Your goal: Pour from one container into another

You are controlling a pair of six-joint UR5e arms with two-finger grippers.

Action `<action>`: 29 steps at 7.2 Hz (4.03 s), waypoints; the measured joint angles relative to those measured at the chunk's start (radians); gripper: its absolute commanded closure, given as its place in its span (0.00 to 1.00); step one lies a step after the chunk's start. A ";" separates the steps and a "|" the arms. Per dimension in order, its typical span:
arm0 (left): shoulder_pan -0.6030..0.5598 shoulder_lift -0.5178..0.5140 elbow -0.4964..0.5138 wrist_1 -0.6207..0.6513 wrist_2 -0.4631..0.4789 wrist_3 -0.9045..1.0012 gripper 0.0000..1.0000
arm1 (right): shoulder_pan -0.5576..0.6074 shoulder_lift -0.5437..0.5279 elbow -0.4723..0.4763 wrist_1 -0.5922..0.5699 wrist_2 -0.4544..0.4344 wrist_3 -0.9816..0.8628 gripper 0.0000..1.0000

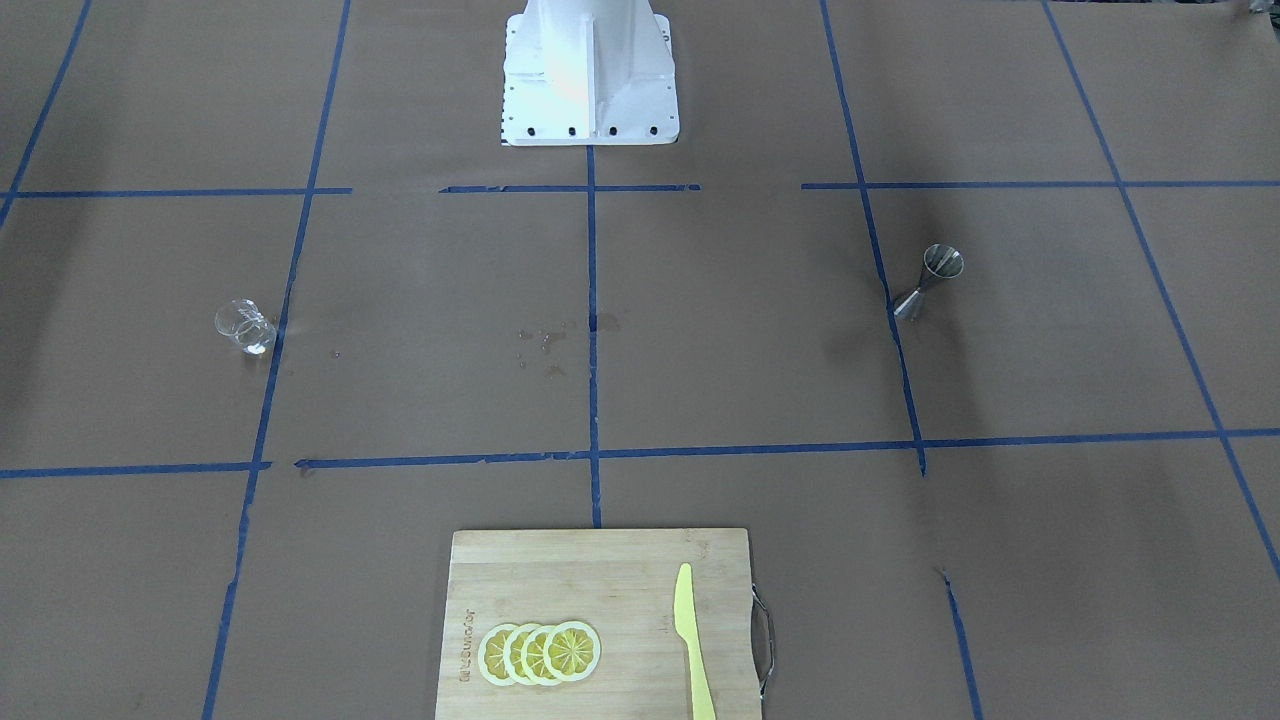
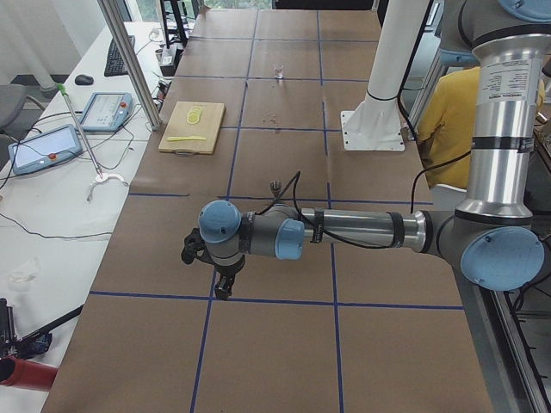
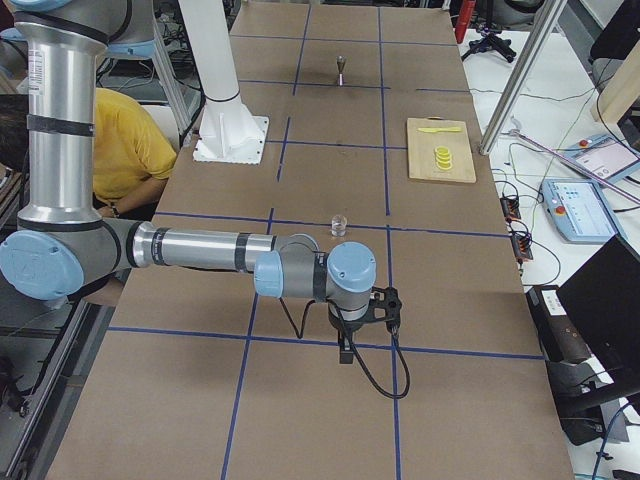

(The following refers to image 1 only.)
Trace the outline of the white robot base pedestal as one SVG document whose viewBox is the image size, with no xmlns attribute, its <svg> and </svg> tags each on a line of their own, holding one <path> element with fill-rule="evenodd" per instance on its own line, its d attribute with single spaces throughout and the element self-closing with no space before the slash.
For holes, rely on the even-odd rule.
<svg viewBox="0 0 1280 720">
<path fill-rule="evenodd" d="M 678 141 L 672 29 L 649 1 L 529 1 L 504 41 L 503 145 Z"/>
</svg>

